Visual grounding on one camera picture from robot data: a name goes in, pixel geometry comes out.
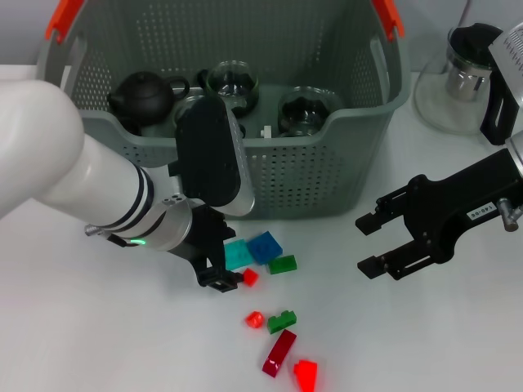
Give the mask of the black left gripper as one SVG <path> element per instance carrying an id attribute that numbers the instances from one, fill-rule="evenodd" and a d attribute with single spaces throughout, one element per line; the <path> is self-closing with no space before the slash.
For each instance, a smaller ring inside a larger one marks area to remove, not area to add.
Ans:
<path id="1" fill-rule="evenodd" d="M 223 247 L 223 242 L 236 237 L 235 230 L 228 226 L 224 215 L 209 206 L 196 207 L 191 212 L 188 234 L 169 252 L 189 261 L 201 287 L 222 293 L 237 289 L 241 273 L 225 269 Z"/>

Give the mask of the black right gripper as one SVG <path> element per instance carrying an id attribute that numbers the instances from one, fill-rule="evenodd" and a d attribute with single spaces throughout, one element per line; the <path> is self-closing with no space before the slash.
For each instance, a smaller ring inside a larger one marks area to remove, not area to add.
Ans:
<path id="1" fill-rule="evenodd" d="M 413 241 L 357 264 L 367 278 L 389 274 L 400 280 L 434 263 L 443 264 L 454 256 L 458 238 L 468 230 L 499 215 L 497 209 L 483 216 L 469 214 L 489 203 L 506 198 L 513 205 L 522 202 L 522 176 L 507 149 L 501 149 L 443 180 L 416 176 L 408 185 L 382 196 L 374 213 L 355 221 L 370 235 L 399 216 Z"/>

